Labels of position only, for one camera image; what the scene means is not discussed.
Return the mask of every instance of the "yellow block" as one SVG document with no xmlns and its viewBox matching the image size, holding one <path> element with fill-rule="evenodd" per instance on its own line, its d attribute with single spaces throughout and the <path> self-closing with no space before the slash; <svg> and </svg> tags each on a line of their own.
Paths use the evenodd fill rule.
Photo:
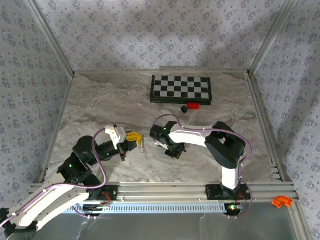
<svg viewBox="0 0 320 240">
<path fill-rule="evenodd" d="M 142 141 L 143 136 L 140 133 L 137 133 L 135 131 L 128 132 L 126 134 L 126 140 L 129 142 L 134 142 L 136 141 L 136 145 L 139 147 L 141 141 Z"/>
</svg>

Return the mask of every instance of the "wallpaper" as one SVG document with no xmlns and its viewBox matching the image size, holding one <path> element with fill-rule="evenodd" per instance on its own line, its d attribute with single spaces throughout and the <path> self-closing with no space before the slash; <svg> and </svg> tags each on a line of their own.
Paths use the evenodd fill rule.
<svg viewBox="0 0 320 240">
<path fill-rule="evenodd" d="M 0 0 L 0 8 L 0 208 L 4 208 L 25 199 L 39 175 L 69 79 L 23 0 Z"/>
<path fill-rule="evenodd" d="M 283 0 L 37 0 L 74 71 L 249 68 Z"/>
<path fill-rule="evenodd" d="M 277 150 L 320 240 L 320 2 L 299 1 L 256 74 Z"/>
</svg>

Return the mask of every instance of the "wire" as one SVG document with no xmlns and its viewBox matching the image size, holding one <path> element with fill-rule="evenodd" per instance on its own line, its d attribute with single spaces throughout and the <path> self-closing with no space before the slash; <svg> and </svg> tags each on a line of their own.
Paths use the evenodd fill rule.
<svg viewBox="0 0 320 240">
<path fill-rule="evenodd" d="M 241 196 L 241 197 L 244 199 L 244 205 L 243 205 L 243 206 L 245 206 L 246 203 L 247 203 L 247 201 L 246 201 L 245 196 L 244 196 L 241 192 L 239 192 L 239 194 L 238 194 L 238 199 L 234 202 L 234 204 L 236 204 L 236 203 L 239 201 L 239 196 Z"/>
<path fill-rule="evenodd" d="M 175 117 L 176 122 L 177 122 L 178 125 L 182 128 L 182 130 L 185 130 L 185 131 L 188 131 L 188 132 L 197 132 L 197 133 L 205 133 L 205 132 L 211 132 L 211 133 L 212 133 L 212 132 L 221 132 L 221 133 L 226 133 L 226 134 L 230 134 L 230 135 L 236 136 L 237 138 L 243 140 L 243 141 L 246 143 L 246 145 L 249 146 L 249 153 L 248 153 L 248 155 L 245 156 L 244 158 L 242 158 L 242 159 L 238 162 L 238 180 L 239 180 L 240 183 L 245 184 L 246 187 L 248 188 L 248 190 L 249 190 L 249 192 L 250 192 L 250 204 L 249 204 L 248 208 L 246 209 L 246 211 L 245 211 L 244 213 L 242 213 L 241 215 L 237 216 L 237 218 L 240 217 L 240 216 L 245 216 L 246 214 L 248 214 L 249 210 L 250 210 L 251 207 L 252 207 L 253 194 L 252 194 L 252 190 L 251 190 L 250 186 L 249 186 L 245 181 L 242 180 L 241 174 L 242 174 L 242 166 L 244 165 L 243 163 L 251 157 L 252 152 L 253 152 L 253 147 L 252 147 L 252 144 L 249 142 L 249 140 L 246 139 L 244 136 L 236 133 L 236 132 L 228 131 L 228 130 L 224 130 L 224 129 L 218 129 L 218 128 L 192 129 L 192 128 L 184 127 L 184 126 L 181 124 L 179 118 L 178 118 L 176 115 L 174 115 L 174 114 L 164 114 L 164 115 L 162 115 L 162 116 L 159 116 L 159 117 L 153 122 L 152 127 L 156 124 L 156 122 L 157 122 L 159 119 L 161 119 L 161 118 L 163 118 L 163 117 L 167 117 L 167 116 Z"/>
<path fill-rule="evenodd" d="M 90 215 L 86 216 L 86 215 L 82 214 L 81 212 L 79 212 L 79 211 L 75 208 L 75 206 L 73 206 L 72 209 L 73 209 L 73 211 L 75 211 L 76 214 L 78 214 L 78 215 L 79 215 L 80 217 L 82 217 L 82 218 L 90 219 L 90 217 L 91 217 Z"/>
<path fill-rule="evenodd" d="M 51 189 L 54 189 L 54 188 L 57 188 L 57 187 L 61 187 L 61 186 L 73 186 L 75 188 L 80 188 L 80 189 L 89 189 L 89 190 L 93 190 L 93 189 L 99 189 L 99 188 L 102 188 L 106 183 L 107 183 L 107 173 L 106 173 L 106 170 L 104 169 L 104 166 L 102 165 L 102 162 L 99 158 L 99 155 L 97 153 L 97 150 L 96 150 L 96 138 L 97 136 L 104 132 L 106 129 L 105 128 L 102 128 L 100 129 L 99 131 L 97 131 L 95 133 L 95 135 L 93 136 L 92 138 L 92 142 L 91 142 L 91 146 L 92 146 L 92 151 L 93 151 L 93 154 L 95 156 L 95 159 L 96 159 L 96 162 L 98 163 L 98 165 L 100 166 L 101 168 L 101 171 L 102 171 L 102 175 L 103 175 L 103 182 L 97 186 L 81 186 L 81 185 L 78 185 L 78 184 L 71 184 L 71 183 L 57 183 L 57 184 L 53 184 L 45 189 L 43 189 L 40 193 L 38 193 L 34 198 L 32 198 L 29 202 L 27 202 L 23 207 L 21 207 L 18 211 L 12 213 L 12 216 L 8 217 L 6 220 L 4 220 L 3 222 L 0 223 L 0 228 L 5 225 L 7 222 L 9 222 L 13 217 L 15 216 L 18 216 L 20 213 L 22 213 L 25 209 L 29 208 L 32 204 L 34 204 L 40 197 L 42 197 L 45 193 L 47 193 L 48 191 L 50 191 Z"/>
<path fill-rule="evenodd" d="M 110 202 L 111 202 L 111 197 L 110 197 L 109 193 L 107 193 L 107 192 L 102 192 L 101 194 L 104 195 L 104 196 L 106 196 L 106 197 L 108 198 L 108 204 L 110 204 Z"/>
</svg>

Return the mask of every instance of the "checkerboard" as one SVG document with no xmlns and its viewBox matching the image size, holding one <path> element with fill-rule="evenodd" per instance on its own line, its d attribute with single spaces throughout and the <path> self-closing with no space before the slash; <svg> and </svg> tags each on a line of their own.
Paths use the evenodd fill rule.
<svg viewBox="0 0 320 240">
<path fill-rule="evenodd" d="M 211 105 L 209 77 L 152 76 L 151 103 Z"/>
</svg>

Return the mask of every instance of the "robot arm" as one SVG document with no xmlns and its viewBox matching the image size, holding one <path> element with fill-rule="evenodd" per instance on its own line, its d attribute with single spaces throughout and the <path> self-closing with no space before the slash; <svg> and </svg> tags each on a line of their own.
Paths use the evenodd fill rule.
<svg viewBox="0 0 320 240">
<path fill-rule="evenodd" d="M 139 133 L 125 132 L 123 127 L 116 125 L 106 126 L 105 133 L 111 136 L 111 141 L 101 145 L 95 142 L 95 149 L 102 162 L 109 161 L 115 155 L 120 155 L 124 161 L 126 153 L 139 146 L 143 140 L 143 136 Z M 32 239 L 45 224 L 75 204 L 87 199 L 105 198 L 101 194 L 104 187 L 86 189 L 101 184 L 89 167 L 97 163 L 92 141 L 91 136 L 80 138 L 73 147 L 71 156 L 44 186 L 21 204 L 11 209 L 0 209 L 0 224 L 7 239 Z"/>
<path fill-rule="evenodd" d="M 194 144 L 207 148 L 222 167 L 221 188 L 229 195 L 237 196 L 238 161 L 244 154 L 246 143 L 240 138 L 221 131 L 205 131 L 211 126 L 180 126 L 175 121 L 169 121 L 165 127 L 154 125 L 150 137 L 155 144 L 166 149 L 165 154 L 178 159 L 186 152 L 185 144 Z M 224 122 L 217 122 L 214 129 L 233 132 Z"/>
</svg>

